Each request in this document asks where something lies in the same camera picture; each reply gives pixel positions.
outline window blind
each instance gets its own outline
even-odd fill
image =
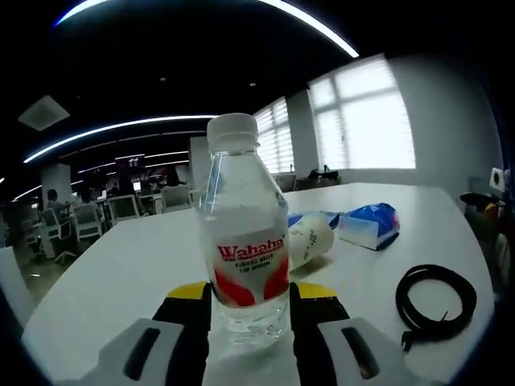
[[[410,120],[388,62],[361,61],[310,84],[320,166],[414,169]]]
[[[284,98],[254,114],[259,147],[257,155],[270,173],[294,170],[288,110]]]

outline wahaha logo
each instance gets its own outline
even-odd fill
[[[283,239],[277,239],[276,241],[268,240],[264,244],[260,245],[249,245],[244,248],[240,248],[237,245],[232,247],[226,245],[220,245],[218,250],[220,250],[220,254],[222,255],[222,259],[224,261],[235,261],[251,259],[253,257],[264,255],[265,253],[270,253],[275,251],[276,249],[282,248],[284,246]]]

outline plastic bottle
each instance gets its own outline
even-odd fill
[[[225,327],[236,343],[272,343],[288,326],[287,204],[256,154],[247,114],[208,123],[212,165],[197,213],[201,244]]]

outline white table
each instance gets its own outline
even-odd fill
[[[387,202],[401,234],[386,250],[370,251],[336,238],[333,262],[306,280],[332,287],[351,315],[400,342],[406,330],[394,293],[414,265],[437,264],[471,282],[477,307],[456,338],[414,345],[406,364],[415,373],[449,381],[461,368],[493,313],[487,266],[457,206],[438,188],[349,184],[286,194],[290,212],[349,211]],[[207,280],[193,209],[121,222],[107,232],[51,288],[23,334],[30,353],[53,380],[79,378],[97,364],[99,350],[138,318],[151,318],[178,285]],[[460,312],[458,296],[440,282],[417,284],[410,297],[427,316]]]

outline black cable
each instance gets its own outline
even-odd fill
[[[434,279],[447,283],[461,299],[461,314],[452,319],[436,321],[419,313],[408,297],[411,286],[419,281]],[[411,329],[402,334],[402,348],[409,351],[414,342],[438,342],[453,338],[471,321],[476,308],[477,295],[474,287],[458,273],[439,265],[418,265],[408,270],[398,284],[395,304],[402,321]]]

